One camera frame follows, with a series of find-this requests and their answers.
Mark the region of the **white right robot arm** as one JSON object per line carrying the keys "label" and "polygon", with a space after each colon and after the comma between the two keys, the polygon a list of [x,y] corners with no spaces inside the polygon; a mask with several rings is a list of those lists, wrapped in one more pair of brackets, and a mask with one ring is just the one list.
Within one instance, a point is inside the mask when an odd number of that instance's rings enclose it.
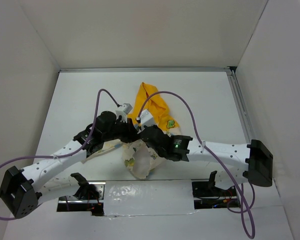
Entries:
{"label": "white right robot arm", "polygon": [[219,163],[223,170],[214,170],[209,176],[208,190],[213,196],[243,183],[264,188],[273,185],[274,156],[260,140],[253,139],[246,144],[200,143],[191,136],[169,136],[156,125],[143,127],[138,135],[167,160]]}

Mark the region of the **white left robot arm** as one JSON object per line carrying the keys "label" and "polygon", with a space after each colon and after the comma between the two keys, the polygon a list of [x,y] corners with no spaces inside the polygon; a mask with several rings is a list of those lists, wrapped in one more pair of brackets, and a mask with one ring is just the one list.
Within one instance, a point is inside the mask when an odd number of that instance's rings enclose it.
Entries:
{"label": "white left robot arm", "polygon": [[22,169],[10,167],[0,186],[0,198],[14,218],[24,218],[42,203],[58,197],[73,195],[78,200],[90,196],[98,198],[100,194],[96,187],[88,183],[80,173],[75,172],[60,179],[56,176],[99,152],[106,142],[136,141],[138,131],[128,113],[121,106],[115,112],[103,111],[59,151],[40,156],[37,163]]}

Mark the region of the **yellow and white kids jacket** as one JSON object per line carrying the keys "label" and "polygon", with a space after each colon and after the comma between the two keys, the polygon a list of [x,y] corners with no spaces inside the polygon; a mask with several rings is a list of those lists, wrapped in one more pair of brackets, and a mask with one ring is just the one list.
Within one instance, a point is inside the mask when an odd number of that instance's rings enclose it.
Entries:
{"label": "yellow and white kids jacket", "polygon": [[[162,130],[162,134],[158,135],[159,137],[163,135],[168,135],[169,137],[180,135],[181,127],[171,116],[170,108],[161,95],[156,94],[150,100],[147,100],[150,95],[158,91],[156,86],[142,82],[135,97],[133,112],[128,117],[132,119],[135,126],[138,126],[136,118],[140,110],[147,110],[153,116],[155,124]],[[166,161],[161,153],[157,153],[158,146],[159,138],[150,137],[150,132],[147,131],[146,133],[141,133],[140,139],[130,143],[124,143],[119,139],[110,140],[82,162],[85,163],[92,158],[105,155],[117,147],[123,147],[121,159],[126,169],[135,178],[144,180],[150,175],[151,171]]]}

